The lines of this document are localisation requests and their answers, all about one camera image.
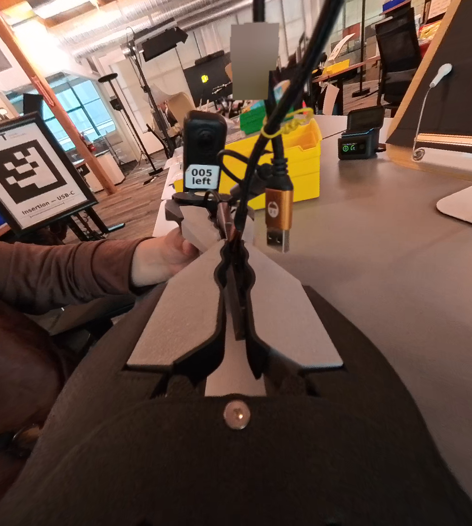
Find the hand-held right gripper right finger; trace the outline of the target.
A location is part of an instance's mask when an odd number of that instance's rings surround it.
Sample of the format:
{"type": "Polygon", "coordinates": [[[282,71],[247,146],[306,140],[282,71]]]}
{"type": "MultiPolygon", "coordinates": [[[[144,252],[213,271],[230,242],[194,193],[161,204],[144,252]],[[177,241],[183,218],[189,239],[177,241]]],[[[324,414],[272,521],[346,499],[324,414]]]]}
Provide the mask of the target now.
{"type": "Polygon", "coordinates": [[[254,246],[242,247],[246,355],[255,378],[282,380],[343,367],[300,280],[254,246]]]}

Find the black monitor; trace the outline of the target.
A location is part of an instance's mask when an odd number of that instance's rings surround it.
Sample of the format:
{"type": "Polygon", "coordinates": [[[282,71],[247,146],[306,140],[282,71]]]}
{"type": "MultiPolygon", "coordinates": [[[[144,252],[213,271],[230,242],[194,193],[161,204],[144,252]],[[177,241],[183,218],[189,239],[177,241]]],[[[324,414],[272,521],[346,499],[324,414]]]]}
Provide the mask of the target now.
{"type": "Polygon", "coordinates": [[[232,93],[232,81],[226,73],[230,62],[230,52],[220,50],[197,59],[183,71],[196,107],[232,93]]]}

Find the person's left hand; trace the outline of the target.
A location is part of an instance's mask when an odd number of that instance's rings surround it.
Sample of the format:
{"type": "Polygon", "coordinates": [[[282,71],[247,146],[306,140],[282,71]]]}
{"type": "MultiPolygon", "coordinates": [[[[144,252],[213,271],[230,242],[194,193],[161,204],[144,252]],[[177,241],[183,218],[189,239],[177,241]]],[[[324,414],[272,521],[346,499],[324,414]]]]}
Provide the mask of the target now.
{"type": "Polygon", "coordinates": [[[143,240],[135,249],[130,281],[136,288],[168,281],[199,256],[199,250],[187,241],[179,228],[165,236],[143,240]]]}

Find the black office chair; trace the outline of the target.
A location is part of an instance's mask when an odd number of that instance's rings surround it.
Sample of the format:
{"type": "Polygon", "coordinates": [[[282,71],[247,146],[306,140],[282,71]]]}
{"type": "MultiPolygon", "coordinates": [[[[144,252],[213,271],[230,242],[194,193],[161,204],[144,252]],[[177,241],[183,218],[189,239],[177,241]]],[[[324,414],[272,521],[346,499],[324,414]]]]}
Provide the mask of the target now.
{"type": "Polygon", "coordinates": [[[376,24],[380,55],[377,104],[394,116],[422,61],[412,7],[376,24]]]}

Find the black studio light on stand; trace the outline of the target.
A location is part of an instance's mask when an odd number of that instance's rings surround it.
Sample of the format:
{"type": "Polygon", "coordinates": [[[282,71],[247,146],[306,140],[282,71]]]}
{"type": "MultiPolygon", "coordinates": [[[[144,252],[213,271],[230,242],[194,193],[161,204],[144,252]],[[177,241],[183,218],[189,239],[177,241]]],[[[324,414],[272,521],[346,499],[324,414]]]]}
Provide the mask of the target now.
{"type": "Polygon", "coordinates": [[[179,42],[185,43],[187,34],[178,27],[170,27],[156,36],[149,36],[148,30],[135,33],[132,27],[127,27],[127,40],[122,47],[122,53],[128,59],[136,73],[144,99],[149,104],[152,112],[154,125],[147,126],[150,131],[157,135],[160,132],[159,140],[167,159],[172,158],[175,152],[175,142],[168,134],[171,125],[162,108],[170,96],[165,94],[157,86],[151,87],[147,82],[141,61],[148,63],[164,53],[175,49],[179,42]]]}

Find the framed marker sign on easel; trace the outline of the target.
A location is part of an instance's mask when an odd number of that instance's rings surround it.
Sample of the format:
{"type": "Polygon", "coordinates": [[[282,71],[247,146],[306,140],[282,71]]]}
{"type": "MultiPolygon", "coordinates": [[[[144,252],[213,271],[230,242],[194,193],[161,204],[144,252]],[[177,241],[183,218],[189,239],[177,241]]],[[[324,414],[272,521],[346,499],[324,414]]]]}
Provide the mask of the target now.
{"type": "Polygon", "coordinates": [[[126,226],[107,226],[97,204],[39,113],[0,121],[0,214],[16,238],[60,222],[79,240],[94,241],[126,226]]]}

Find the black usb cable bronze plug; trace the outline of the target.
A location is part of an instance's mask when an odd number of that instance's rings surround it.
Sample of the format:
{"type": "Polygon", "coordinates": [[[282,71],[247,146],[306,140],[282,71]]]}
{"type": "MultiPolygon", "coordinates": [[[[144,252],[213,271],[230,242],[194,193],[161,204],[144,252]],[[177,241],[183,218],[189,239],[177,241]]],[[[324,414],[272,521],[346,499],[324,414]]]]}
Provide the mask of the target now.
{"type": "MultiPolygon", "coordinates": [[[[267,110],[272,109],[274,103],[277,106],[273,113],[268,115],[266,133],[273,134],[279,129],[285,120],[285,115],[291,112],[290,109],[293,104],[302,94],[304,84],[309,80],[310,74],[321,57],[323,47],[329,39],[343,4],[344,1],[324,1],[314,31],[301,61],[298,63],[294,77],[279,102],[276,101],[274,95],[273,73],[269,71],[268,92],[264,101],[266,101],[267,110]]],[[[226,227],[224,233],[233,253],[231,263],[234,286],[229,289],[229,304],[237,341],[243,340],[246,336],[245,278],[242,271],[243,243],[240,236],[245,226],[248,203],[252,199],[251,194],[258,189],[265,194],[267,241],[272,241],[272,245],[280,248],[283,253],[289,249],[294,194],[293,184],[288,174],[288,162],[282,135],[269,140],[259,133],[253,150],[247,158],[249,162],[245,166],[239,200],[235,208],[229,213],[228,205],[220,204],[218,207],[218,215],[221,217],[218,219],[219,226],[226,225],[221,223],[221,219],[232,219],[231,228],[226,227]],[[272,161],[270,164],[259,165],[259,160],[265,152],[268,142],[271,142],[272,146],[272,161]]]]}

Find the wooden support post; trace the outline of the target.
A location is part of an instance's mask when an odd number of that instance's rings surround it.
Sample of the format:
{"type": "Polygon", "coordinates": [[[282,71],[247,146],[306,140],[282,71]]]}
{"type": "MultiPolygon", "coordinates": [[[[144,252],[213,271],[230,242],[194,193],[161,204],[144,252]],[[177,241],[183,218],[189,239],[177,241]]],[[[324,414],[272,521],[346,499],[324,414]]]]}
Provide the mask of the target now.
{"type": "Polygon", "coordinates": [[[61,103],[54,94],[52,88],[49,86],[46,78],[42,75],[40,70],[36,67],[35,63],[29,59],[29,56],[22,49],[18,39],[10,29],[10,26],[3,20],[0,14],[0,37],[3,43],[8,47],[11,54],[14,56],[20,67],[23,69],[25,74],[28,76],[30,83],[44,98],[49,109],[52,110],[55,118],[60,123],[63,130],[68,134],[68,137],[73,142],[78,153],[83,157],[88,168],[94,173],[97,180],[101,183],[101,186],[108,195],[115,194],[117,189],[110,179],[110,177],[103,170],[100,162],[97,160],[94,154],[92,154],[87,145],[81,139],[81,135],[74,123],[70,119],[66,110],[61,106],[61,103]]]}

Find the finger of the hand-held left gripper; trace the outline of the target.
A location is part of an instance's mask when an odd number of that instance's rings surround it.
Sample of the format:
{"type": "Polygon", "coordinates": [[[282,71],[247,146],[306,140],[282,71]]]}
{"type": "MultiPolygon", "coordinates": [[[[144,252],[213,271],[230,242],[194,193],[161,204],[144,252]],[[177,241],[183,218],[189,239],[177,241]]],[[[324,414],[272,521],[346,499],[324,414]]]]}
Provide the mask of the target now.
{"type": "Polygon", "coordinates": [[[209,211],[192,205],[178,207],[182,215],[180,228],[185,240],[196,247],[201,255],[220,256],[226,242],[211,220],[209,211]]]}
{"type": "Polygon", "coordinates": [[[245,247],[254,245],[255,238],[255,210],[252,207],[247,207],[247,215],[244,229],[241,233],[240,239],[245,247]]]}

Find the green plastic bin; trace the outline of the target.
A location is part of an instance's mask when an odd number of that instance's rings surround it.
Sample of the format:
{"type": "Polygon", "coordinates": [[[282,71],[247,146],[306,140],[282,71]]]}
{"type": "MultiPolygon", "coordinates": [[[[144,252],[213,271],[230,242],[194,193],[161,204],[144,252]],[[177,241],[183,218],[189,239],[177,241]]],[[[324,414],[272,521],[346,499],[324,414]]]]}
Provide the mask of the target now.
{"type": "Polygon", "coordinates": [[[240,113],[240,130],[246,136],[255,134],[261,130],[268,115],[271,115],[277,106],[276,103],[272,105],[272,109],[267,110],[266,101],[259,100],[247,106],[240,113]]]}

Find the yellow plastic bin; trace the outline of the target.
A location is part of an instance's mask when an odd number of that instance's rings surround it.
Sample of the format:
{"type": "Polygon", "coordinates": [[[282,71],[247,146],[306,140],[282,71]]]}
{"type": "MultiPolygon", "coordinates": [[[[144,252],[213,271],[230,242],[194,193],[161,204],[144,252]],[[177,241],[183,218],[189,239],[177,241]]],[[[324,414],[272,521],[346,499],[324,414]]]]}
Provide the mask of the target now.
{"type": "MultiPolygon", "coordinates": [[[[246,157],[250,156],[258,135],[243,137],[243,132],[233,134],[238,141],[227,141],[226,148],[236,151],[246,157]]],[[[287,135],[282,135],[285,156],[288,162],[288,174],[291,178],[294,194],[293,201],[307,201],[320,195],[320,154],[322,134],[315,118],[287,135]]],[[[272,146],[268,142],[262,154],[259,165],[270,164],[272,161],[272,146]]],[[[229,157],[224,159],[224,164],[238,178],[244,177],[245,165],[242,161],[229,157]]],[[[183,191],[182,174],[176,176],[173,186],[176,191],[183,191]]],[[[228,194],[235,182],[226,175],[221,174],[219,193],[228,194]]],[[[249,205],[254,210],[265,207],[265,195],[253,198],[249,205]]]]}

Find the person's brown clothing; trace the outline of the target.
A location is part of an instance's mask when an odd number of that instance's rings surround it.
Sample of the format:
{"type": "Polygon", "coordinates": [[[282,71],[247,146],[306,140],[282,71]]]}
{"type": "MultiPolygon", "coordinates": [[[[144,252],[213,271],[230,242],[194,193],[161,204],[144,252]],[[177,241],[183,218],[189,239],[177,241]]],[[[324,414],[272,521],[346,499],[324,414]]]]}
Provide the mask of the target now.
{"type": "Polygon", "coordinates": [[[73,371],[66,354],[29,314],[48,307],[14,307],[0,299],[0,498],[42,438],[46,419],[73,371]]]}

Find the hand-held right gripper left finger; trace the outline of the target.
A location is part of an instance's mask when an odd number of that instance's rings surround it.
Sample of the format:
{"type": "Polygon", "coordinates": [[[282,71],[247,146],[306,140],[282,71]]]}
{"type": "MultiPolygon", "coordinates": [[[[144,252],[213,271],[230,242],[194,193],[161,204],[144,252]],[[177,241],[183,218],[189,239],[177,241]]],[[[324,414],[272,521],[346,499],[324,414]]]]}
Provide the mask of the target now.
{"type": "Polygon", "coordinates": [[[128,370],[182,375],[197,385],[218,368],[226,335],[225,247],[218,241],[167,282],[128,370]]]}

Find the person's left forearm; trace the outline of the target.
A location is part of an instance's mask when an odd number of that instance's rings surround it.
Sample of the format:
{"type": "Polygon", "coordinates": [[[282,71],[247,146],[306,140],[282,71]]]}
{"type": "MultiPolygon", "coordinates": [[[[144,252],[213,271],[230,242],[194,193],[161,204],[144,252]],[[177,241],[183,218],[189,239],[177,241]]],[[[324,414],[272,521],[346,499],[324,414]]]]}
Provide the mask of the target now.
{"type": "Polygon", "coordinates": [[[140,295],[131,269],[140,240],[101,240],[62,246],[0,241],[0,305],[26,314],[86,304],[122,295],[140,295]]]}

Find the yellow twist tie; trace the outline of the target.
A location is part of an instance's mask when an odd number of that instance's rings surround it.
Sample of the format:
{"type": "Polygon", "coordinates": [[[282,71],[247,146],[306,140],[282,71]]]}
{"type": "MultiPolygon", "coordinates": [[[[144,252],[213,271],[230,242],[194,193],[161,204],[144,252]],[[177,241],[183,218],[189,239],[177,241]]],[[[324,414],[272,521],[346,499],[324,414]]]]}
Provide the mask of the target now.
{"type": "Polygon", "coordinates": [[[285,120],[282,122],[279,129],[275,133],[268,134],[265,130],[266,124],[268,122],[268,117],[265,116],[263,119],[262,128],[260,129],[260,135],[264,136],[269,140],[272,140],[273,138],[279,137],[281,135],[288,135],[296,131],[298,128],[309,124],[313,117],[314,111],[312,108],[305,107],[295,110],[285,115],[285,120]]]}

